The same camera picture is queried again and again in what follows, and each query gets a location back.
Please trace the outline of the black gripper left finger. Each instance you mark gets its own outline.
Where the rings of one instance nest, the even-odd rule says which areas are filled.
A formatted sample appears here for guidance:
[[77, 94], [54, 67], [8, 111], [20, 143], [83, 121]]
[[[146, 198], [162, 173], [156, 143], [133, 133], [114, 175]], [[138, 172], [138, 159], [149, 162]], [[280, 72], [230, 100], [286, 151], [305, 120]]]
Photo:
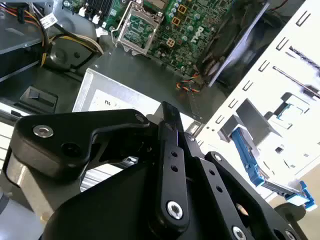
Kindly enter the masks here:
[[185, 139], [179, 111], [167, 102], [153, 123], [135, 109], [29, 115], [17, 121], [4, 174], [18, 186], [38, 216], [55, 211], [71, 198], [136, 165], [156, 165], [156, 182], [175, 181], [173, 200], [163, 194], [175, 220], [183, 216], [187, 191]]

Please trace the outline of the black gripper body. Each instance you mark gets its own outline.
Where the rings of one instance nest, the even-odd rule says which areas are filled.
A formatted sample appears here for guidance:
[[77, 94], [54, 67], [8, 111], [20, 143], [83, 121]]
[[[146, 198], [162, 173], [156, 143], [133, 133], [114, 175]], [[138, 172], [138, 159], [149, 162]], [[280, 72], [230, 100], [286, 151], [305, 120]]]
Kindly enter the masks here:
[[173, 200], [175, 181], [156, 181], [155, 163], [131, 166], [63, 203], [49, 219], [44, 240], [205, 240], [192, 212], [192, 178], [182, 218], [172, 218], [160, 195]]

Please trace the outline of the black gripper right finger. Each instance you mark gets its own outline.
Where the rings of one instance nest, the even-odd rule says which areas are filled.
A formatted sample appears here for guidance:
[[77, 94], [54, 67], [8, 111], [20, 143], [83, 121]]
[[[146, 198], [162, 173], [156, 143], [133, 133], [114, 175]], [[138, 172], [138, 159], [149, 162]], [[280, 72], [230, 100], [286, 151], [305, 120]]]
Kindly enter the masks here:
[[191, 173], [192, 213], [206, 240], [302, 240], [287, 219], [273, 209], [218, 152], [203, 154], [184, 135]]

